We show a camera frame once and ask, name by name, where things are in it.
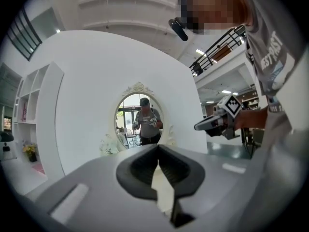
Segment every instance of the cap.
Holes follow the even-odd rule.
[[[149,104],[149,99],[146,97],[141,98],[140,106],[147,106]]]

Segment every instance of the person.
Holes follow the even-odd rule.
[[[159,129],[163,128],[163,123],[159,112],[150,108],[149,99],[144,97],[140,99],[140,111],[137,112],[135,123],[132,129],[140,128],[141,145],[157,144],[161,138]]]
[[[291,131],[276,98],[300,58],[306,41],[280,0],[178,0],[181,18],[193,32],[245,26],[246,57],[253,65],[268,106],[240,111],[235,129],[265,129],[262,146],[269,147]]]

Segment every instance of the black rubber grip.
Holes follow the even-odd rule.
[[[175,200],[194,194],[205,178],[204,168],[196,161],[167,146],[151,145],[118,165],[116,177],[119,184],[136,198],[157,200],[151,184],[158,160],[163,174],[174,188]]]
[[[157,200],[156,190],[151,183],[157,160],[158,145],[150,145],[142,152],[122,161],[116,169],[116,178],[119,184],[133,197]]]
[[[174,199],[193,195],[205,178],[204,168],[196,161],[168,146],[159,146],[159,165],[174,188]]]

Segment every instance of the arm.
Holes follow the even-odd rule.
[[[154,109],[154,114],[156,116],[156,127],[159,128],[159,129],[162,129],[163,128],[163,122],[161,121],[160,114],[156,109]]]
[[[268,106],[259,110],[242,110],[235,118],[235,130],[240,128],[264,129],[267,120]]]
[[[132,130],[139,130],[140,129],[140,122],[137,121],[137,114],[135,116],[135,121],[138,123],[138,127],[133,128],[133,126],[132,126]]]

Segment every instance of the gray t-shirt with text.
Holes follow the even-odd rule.
[[[288,134],[291,125],[277,92],[300,60],[305,41],[298,26],[280,0],[246,0],[253,25],[246,27],[246,55],[268,102],[268,115],[262,146],[269,146]]]
[[[156,109],[152,109],[155,116],[156,116],[156,119],[157,120],[161,120],[161,117],[160,117],[160,114],[158,112],[158,110]],[[151,138],[151,137],[154,137],[156,135],[159,134],[159,128],[155,128],[150,124],[150,120],[155,117],[154,114],[152,113],[152,111],[150,110],[148,112],[147,115],[143,115],[143,113],[141,111],[139,111],[139,120],[137,121],[137,114],[136,114],[136,117],[135,117],[135,121],[137,121],[139,124],[140,124],[140,135],[142,137],[145,137],[145,138]]]

